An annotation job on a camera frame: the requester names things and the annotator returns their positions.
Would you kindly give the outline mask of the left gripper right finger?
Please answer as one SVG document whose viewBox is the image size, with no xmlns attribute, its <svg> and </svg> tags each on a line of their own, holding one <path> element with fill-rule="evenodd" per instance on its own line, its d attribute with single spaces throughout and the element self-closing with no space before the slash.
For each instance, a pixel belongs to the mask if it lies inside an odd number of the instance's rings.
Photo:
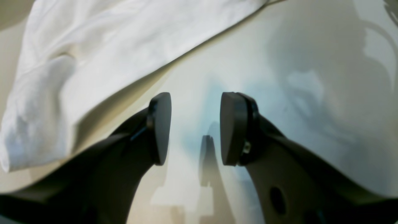
<svg viewBox="0 0 398 224">
<path fill-rule="evenodd" d="M 220 138 L 223 164 L 245 167 L 267 224 L 397 223 L 397 198 L 361 187 L 288 139 L 248 95 L 222 94 Z"/>
</svg>

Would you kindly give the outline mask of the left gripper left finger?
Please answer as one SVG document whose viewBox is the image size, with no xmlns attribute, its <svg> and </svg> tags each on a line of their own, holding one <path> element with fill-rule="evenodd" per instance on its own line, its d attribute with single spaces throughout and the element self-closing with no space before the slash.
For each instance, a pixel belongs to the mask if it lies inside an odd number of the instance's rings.
<svg viewBox="0 0 398 224">
<path fill-rule="evenodd" d="M 1 194 L 0 213 L 19 224 L 125 224 L 145 173 L 168 151 L 171 95 L 162 92 L 110 136 L 28 187 Z"/>
</svg>

